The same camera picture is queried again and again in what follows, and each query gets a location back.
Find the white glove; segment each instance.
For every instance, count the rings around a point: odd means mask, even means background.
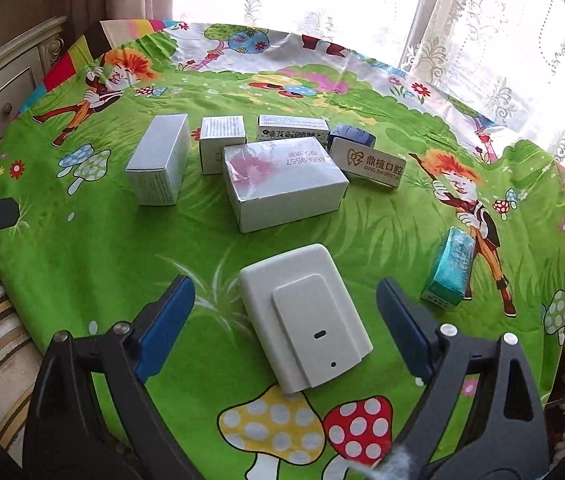
[[[467,227],[473,227],[480,231],[481,222],[480,220],[478,220],[478,218],[475,217],[475,215],[472,215],[471,213],[462,212],[462,213],[456,213],[456,217]]]
[[[100,96],[93,90],[85,92],[85,101],[89,103],[89,108],[95,108],[100,104]]]
[[[433,194],[435,198],[442,201],[449,200],[449,191],[447,190],[446,186],[441,183],[440,180],[433,180],[431,181],[431,183],[433,184]]]
[[[104,73],[104,66],[96,66],[94,67],[93,70],[89,70],[89,72],[86,73],[86,76],[88,79],[91,79],[91,81],[99,80],[100,76],[103,73]]]

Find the white plastic device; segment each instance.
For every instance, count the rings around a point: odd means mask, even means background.
[[[373,349],[324,246],[300,247],[245,267],[238,281],[284,393],[326,383]]]

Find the cartoon tablecloth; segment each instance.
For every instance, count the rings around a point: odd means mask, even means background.
[[[495,123],[342,46],[242,25],[166,25],[102,57],[81,38],[3,140],[0,197],[15,197],[21,218],[0,232],[0,274],[38,346],[59,329],[83,336],[133,319],[186,274],[196,306],[147,383],[182,448],[211,480],[339,480],[345,459],[372,465],[387,452],[423,391],[377,312],[375,287],[393,276],[416,299],[457,226],[478,242],[471,287],[437,316],[470,335],[516,333],[546,400],[565,330],[565,196],[548,153],[525,140],[497,152]],[[259,114],[360,126],[406,160],[402,183],[391,190],[352,176],[338,211],[243,235],[222,176],[200,174],[192,142],[178,204],[137,206],[124,168],[155,115],[183,112],[195,140],[205,116],[243,115],[251,141]],[[285,397],[237,275],[317,242],[374,350],[337,379]],[[98,391],[122,436],[102,378]],[[438,456],[453,451],[474,391],[467,378]]]

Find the cartoon boy with orange hair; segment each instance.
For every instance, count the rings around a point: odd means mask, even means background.
[[[112,72],[105,83],[101,83],[100,78],[104,73],[105,63],[112,66]],[[69,134],[80,126],[86,118],[97,112],[102,112],[120,99],[125,88],[133,86],[139,81],[155,79],[157,76],[158,74],[151,69],[151,60],[143,53],[132,48],[110,50],[102,56],[99,66],[86,73],[85,82],[89,88],[85,92],[83,101],[75,105],[50,110],[42,115],[36,115],[33,119],[42,124],[47,119],[72,112],[73,117],[69,124],[52,142],[54,146],[61,146],[69,137]]]
[[[460,162],[456,156],[442,150],[427,150],[421,160],[415,153],[410,155],[418,161],[420,166],[433,181],[433,194],[443,204],[456,208],[456,217],[466,225],[475,240],[473,259],[481,254],[491,269],[495,286],[502,295],[504,314],[515,317],[516,309],[511,301],[509,282],[502,271],[502,264],[498,256],[500,240],[498,230],[485,206],[478,200],[477,185],[482,183],[478,174]],[[447,187],[437,179],[436,175],[444,176],[457,196],[451,194]],[[465,300],[471,300],[471,286],[467,285]]]

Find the screw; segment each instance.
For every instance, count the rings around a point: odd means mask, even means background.
[[[68,337],[69,332],[67,332],[66,330],[59,330],[53,335],[53,340],[56,343],[62,343],[63,341],[66,341]]]
[[[114,333],[118,335],[125,335],[129,330],[131,330],[131,325],[126,321],[118,321],[114,325]]]
[[[440,325],[440,332],[442,332],[445,336],[453,337],[454,335],[457,335],[457,327],[451,323],[444,323]]]
[[[507,343],[507,345],[513,346],[518,344],[518,336],[512,334],[511,332],[505,333],[502,336],[502,339],[504,340],[505,343]]]

